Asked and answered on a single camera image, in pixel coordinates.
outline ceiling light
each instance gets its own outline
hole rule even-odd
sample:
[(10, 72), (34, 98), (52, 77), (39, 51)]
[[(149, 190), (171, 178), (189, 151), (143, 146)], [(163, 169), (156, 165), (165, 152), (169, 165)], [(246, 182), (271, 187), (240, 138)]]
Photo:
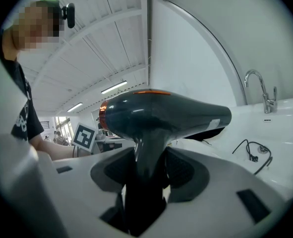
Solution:
[(69, 109), (67, 112), (71, 112), (71, 111), (73, 111), (74, 109), (80, 107), (82, 104), (83, 104), (82, 102), (78, 103), (76, 106), (73, 106), (73, 107), (72, 107), (71, 109)]
[(119, 84), (116, 84), (116, 85), (110, 87), (110, 88), (107, 88), (106, 90), (103, 90), (101, 93), (102, 93), (102, 94), (105, 94), (105, 93), (110, 92), (110, 91), (112, 91), (112, 90), (114, 90), (114, 89), (116, 89), (116, 88), (118, 88), (118, 87), (120, 87), (120, 86), (123, 86), (123, 85), (125, 85), (125, 84), (127, 84), (127, 81), (123, 81), (123, 82), (121, 82), (121, 83), (119, 83)]

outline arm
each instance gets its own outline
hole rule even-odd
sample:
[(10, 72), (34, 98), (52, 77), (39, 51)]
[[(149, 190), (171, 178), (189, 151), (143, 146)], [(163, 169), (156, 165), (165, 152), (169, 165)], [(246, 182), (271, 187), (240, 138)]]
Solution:
[[(73, 146), (57, 145), (48, 141), (44, 141), (41, 135), (37, 135), (29, 140), (29, 143), (34, 146), (36, 151), (42, 151), (49, 154), (53, 161), (72, 158)], [(77, 148), (75, 149), (74, 156), (77, 155)], [(79, 149), (80, 156), (88, 156), (89, 152)]]

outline black t-shirt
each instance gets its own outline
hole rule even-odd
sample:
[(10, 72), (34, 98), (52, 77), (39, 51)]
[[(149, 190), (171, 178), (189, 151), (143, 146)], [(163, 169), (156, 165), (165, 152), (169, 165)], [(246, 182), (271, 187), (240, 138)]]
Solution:
[(11, 134), (27, 141), (42, 133), (44, 129), (36, 115), (32, 101), (31, 87), (25, 78), (21, 65), (16, 60), (11, 61), (4, 58), (2, 35), (3, 31), (0, 32), (0, 60), (16, 85), (28, 99), (15, 122)]

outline chrome faucet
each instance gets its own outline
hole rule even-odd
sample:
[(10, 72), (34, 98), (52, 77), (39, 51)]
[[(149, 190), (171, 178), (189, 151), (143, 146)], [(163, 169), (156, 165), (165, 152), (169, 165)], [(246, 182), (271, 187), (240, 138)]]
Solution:
[(274, 87), (274, 99), (269, 100), (269, 95), (266, 92), (263, 78), (262, 78), (261, 74), (258, 71), (254, 70), (254, 69), (251, 69), (246, 73), (245, 80), (244, 80), (245, 87), (249, 87), (248, 80), (249, 80), (249, 76), (251, 74), (255, 74), (260, 80), (262, 91), (263, 91), (262, 99), (263, 99), (264, 113), (266, 113), (266, 114), (271, 113), (272, 111), (276, 110), (276, 107), (277, 107), (277, 101), (276, 101), (277, 89), (276, 89), (276, 86)]

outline neck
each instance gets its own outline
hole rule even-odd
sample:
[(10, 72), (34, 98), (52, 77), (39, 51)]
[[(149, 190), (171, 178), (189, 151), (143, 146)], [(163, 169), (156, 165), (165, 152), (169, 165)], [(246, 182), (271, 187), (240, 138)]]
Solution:
[(4, 58), (6, 60), (15, 61), (19, 53), (19, 49), (16, 48), (13, 40), (13, 31), (12, 27), (7, 28), (3, 32), (2, 37), (2, 50)]

